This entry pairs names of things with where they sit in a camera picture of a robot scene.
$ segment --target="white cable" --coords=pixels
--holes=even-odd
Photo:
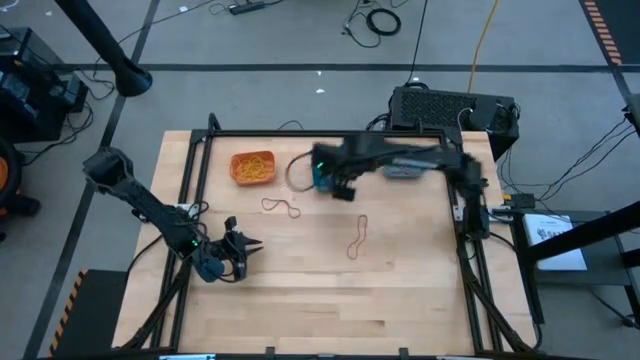
[[[458,121],[458,127],[460,128],[460,132],[462,133],[462,125],[460,125],[460,115],[462,115],[462,112],[465,110],[469,110],[469,114],[471,114],[473,112],[472,108],[464,108],[462,110],[460,110],[460,112],[458,113],[458,116],[456,116],[456,120]]]
[[[20,0],[16,0],[16,1],[14,1],[14,2],[13,2],[13,4],[11,4],[11,5],[7,5],[7,6],[0,7],[0,11],[2,11],[2,12],[7,12],[7,11],[8,11],[9,9],[11,9],[12,7],[14,7],[14,6],[18,5],[18,3],[19,3],[19,2],[20,2]]]

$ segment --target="black pole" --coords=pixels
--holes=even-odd
[[[151,87],[153,78],[137,67],[122,51],[102,19],[87,0],[56,0],[80,33],[106,61],[116,76],[116,89],[122,96],[143,94]]]
[[[538,260],[564,254],[637,227],[640,227],[640,202],[531,246],[524,255],[530,264],[534,264]]]

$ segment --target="yellow cable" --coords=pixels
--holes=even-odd
[[[484,41],[484,36],[487,35],[487,30],[489,30],[489,26],[491,25],[491,21],[493,20],[493,14],[495,14],[496,9],[498,8],[498,4],[500,4],[500,0],[494,0],[493,7],[491,8],[491,13],[489,13],[489,18],[487,19],[487,23],[484,24],[484,30],[482,30],[482,35],[480,36],[480,40],[478,41],[478,45],[476,46],[476,52],[473,55],[473,63],[471,64],[471,76],[469,77],[469,86],[467,87],[467,93],[471,92],[471,86],[473,85],[473,76],[476,73],[476,62],[478,61],[478,53],[480,52],[480,47],[482,46],[482,42]]]

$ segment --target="orange bowl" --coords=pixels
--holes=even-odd
[[[271,151],[235,154],[229,163],[229,176],[238,185],[270,183],[276,177],[276,160]]]

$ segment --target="orange striped tape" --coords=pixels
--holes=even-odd
[[[591,21],[596,28],[596,32],[598,33],[600,41],[602,41],[602,43],[604,44],[604,48],[607,52],[607,55],[609,56],[609,60],[611,61],[611,63],[616,65],[622,64],[622,60],[620,59],[620,52],[618,52],[618,47],[613,41],[611,33],[607,28],[607,24],[604,22],[604,19],[600,14],[598,5],[596,5],[595,1],[585,1],[584,5],[589,12],[589,17],[591,18]]]
[[[51,345],[49,345],[49,357],[53,357],[56,350],[58,349],[58,345],[60,344],[60,339],[62,338],[62,331],[64,330],[64,326],[69,321],[69,314],[71,313],[71,309],[73,309],[73,302],[78,297],[78,290],[80,289],[80,284],[82,284],[82,279],[87,274],[87,270],[82,270],[78,273],[76,277],[76,281],[73,283],[73,287],[71,288],[71,294],[69,294],[69,298],[67,298],[67,302],[64,306],[64,311],[62,312],[62,317],[60,318],[60,322],[58,323],[58,327],[56,328],[55,334],[53,334],[53,340],[51,340]]]

